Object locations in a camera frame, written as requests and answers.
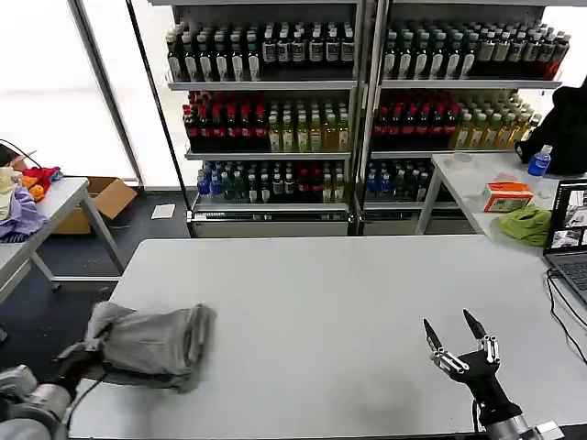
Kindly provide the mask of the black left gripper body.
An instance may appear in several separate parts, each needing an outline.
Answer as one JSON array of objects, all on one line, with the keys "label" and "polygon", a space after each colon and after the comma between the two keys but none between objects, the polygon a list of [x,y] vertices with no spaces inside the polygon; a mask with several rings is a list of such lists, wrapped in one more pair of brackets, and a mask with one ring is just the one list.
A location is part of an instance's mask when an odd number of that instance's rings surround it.
[{"label": "black left gripper body", "polygon": [[101,348],[87,348],[84,344],[73,344],[65,348],[55,359],[57,372],[53,383],[66,390],[75,390],[86,374],[103,360]]}]

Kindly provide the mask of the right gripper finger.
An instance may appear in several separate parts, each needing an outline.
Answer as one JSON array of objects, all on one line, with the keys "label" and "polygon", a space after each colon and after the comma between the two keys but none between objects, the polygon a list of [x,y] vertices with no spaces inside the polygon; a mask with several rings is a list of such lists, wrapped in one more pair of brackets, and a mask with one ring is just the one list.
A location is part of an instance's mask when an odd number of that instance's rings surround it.
[{"label": "right gripper finger", "polygon": [[468,310],[464,309],[463,315],[473,337],[477,341],[478,350],[485,355],[486,361],[491,365],[499,364],[501,362],[501,357],[496,336],[488,334],[482,323]]},{"label": "right gripper finger", "polygon": [[431,349],[430,359],[445,373],[465,373],[469,365],[443,347],[436,332],[427,319],[423,320],[426,341]]}]

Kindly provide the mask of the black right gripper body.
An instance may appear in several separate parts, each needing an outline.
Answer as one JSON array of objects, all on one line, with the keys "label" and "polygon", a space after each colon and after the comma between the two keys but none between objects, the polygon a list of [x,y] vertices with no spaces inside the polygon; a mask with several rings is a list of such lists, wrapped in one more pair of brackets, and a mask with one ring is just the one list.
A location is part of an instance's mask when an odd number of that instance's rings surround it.
[{"label": "black right gripper body", "polygon": [[500,363],[489,362],[484,350],[457,356],[456,366],[449,376],[469,388],[480,406],[481,425],[497,424],[523,413],[517,404],[508,399],[495,376]]}]

